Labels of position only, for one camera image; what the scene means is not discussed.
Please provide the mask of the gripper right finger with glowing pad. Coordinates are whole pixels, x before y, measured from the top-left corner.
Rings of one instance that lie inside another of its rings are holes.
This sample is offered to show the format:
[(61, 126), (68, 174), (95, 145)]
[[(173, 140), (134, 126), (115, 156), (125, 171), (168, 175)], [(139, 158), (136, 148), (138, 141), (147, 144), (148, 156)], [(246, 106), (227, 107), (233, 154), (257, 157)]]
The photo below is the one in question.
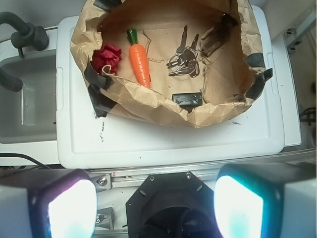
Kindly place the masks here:
[(218, 173), (213, 205), (225, 238), (315, 238), (317, 167), (226, 164)]

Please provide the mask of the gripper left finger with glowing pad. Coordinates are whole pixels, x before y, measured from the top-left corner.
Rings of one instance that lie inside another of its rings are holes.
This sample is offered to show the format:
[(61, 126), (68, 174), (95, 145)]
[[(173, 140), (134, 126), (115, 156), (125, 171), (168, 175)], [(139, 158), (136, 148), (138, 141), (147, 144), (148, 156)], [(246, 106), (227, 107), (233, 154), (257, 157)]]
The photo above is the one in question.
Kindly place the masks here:
[(84, 170), (0, 173), (2, 238), (91, 238), (96, 215), (96, 187)]

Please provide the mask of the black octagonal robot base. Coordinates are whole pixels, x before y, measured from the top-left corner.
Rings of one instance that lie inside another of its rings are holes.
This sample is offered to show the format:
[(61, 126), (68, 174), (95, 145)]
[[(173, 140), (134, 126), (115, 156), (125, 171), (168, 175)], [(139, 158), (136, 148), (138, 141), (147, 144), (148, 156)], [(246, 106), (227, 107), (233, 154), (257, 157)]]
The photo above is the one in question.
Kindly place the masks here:
[(126, 202), (130, 238), (220, 238), (213, 190), (191, 172), (149, 175)]

